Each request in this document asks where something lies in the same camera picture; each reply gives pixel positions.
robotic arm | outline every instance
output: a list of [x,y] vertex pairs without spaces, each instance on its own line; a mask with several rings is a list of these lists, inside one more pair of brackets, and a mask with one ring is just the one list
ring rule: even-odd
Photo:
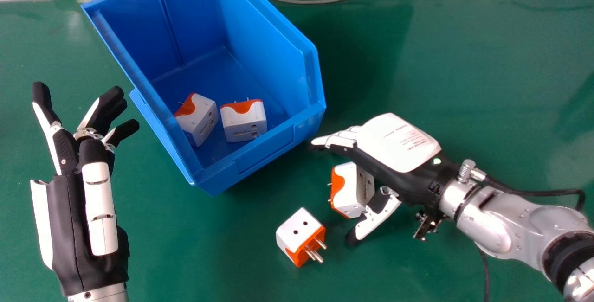
[[127,107],[123,91],[115,86],[101,95],[74,135],[62,128],[41,82],[32,85],[32,107],[56,169],[49,183],[31,181],[43,262],[68,302],[127,302],[128,237],[117,226],[110,176],[114,148],[138,130],[138,122],[108,132]]
[[[359,243],[400,203],[422,205],[414,238],[425,240],[441,220],[451,219],[487,255],[542,272],[566,301],[594,302],[594,231],[578,211],[536,205],[521,195],[543,193],[513,190],[471,160],[451,162],[435,139],[394,114],[311,144],[347,156],[386,185],[367,203],[346,236],[348,244]],[[545,194],[578,194],[582,205],[585,199],[581,190]]]

bin bottom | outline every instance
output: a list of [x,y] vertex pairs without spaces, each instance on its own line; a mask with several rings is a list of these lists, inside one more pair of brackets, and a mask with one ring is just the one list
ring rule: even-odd
[[[257,79],[224,46],[151,80],[151,84],[172,114],[180,107],[179,102],[195,92],[213,99],[217,108],[247,98],[262,99],[269,131],[289,118]],[[193,148],[202,167],[206,168],[247,143],[250,142],[227,143],[219,120],[206,141],[199,148]]]

blue storage box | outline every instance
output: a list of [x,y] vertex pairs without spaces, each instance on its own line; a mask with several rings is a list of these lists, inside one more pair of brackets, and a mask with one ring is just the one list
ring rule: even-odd
[[[325,111],[316,47],[267,0],[94,0],[89,19],[142,116],[187,181],[216,195],[312,137]],[[221,122],[191,146],[174,112],[191,92],[217,107],[262,99],[269,131],[227,143]]]

green tabletop surface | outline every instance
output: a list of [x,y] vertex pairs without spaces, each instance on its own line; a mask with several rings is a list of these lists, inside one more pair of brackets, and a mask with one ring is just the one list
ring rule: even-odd
[[[65,301],[42,263],[30,179],[53,166],[31,84],[52,90],[68,129],[113,85],[132,85],[80,4],[0,4],[0,301]],[[394,112],[526,190],[594,192],[594,0],[351,0],[276,4],[318,47],[328,108],[320,133]],[[344,158],[299,145],[224,194],[190,186],[132,103],[141,129],[116,151],[113,197],[131,247],[133,302],[474,302],[484,277],[473,242],[444,222],[412,238],[402,207],[364,243],[329,208]],[[594,219],[594,197],[585,213]],[[572,206],[574,197],[545,203]],[[324,263],[295,268],[274,232],[299,207],[327,228]],[[558,302],[541,273],[489,259],[493,301]]]

metal screw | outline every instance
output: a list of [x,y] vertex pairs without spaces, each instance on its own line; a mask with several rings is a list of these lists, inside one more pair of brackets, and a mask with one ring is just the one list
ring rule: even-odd
[[468,179],[471,177],[471,171],[477,167],[477,163],[473,160],[464,160],[462,165],[460,165],[460,171],[458,171],[458,176],[456,179],[458,182],[462,184],[466,184]]

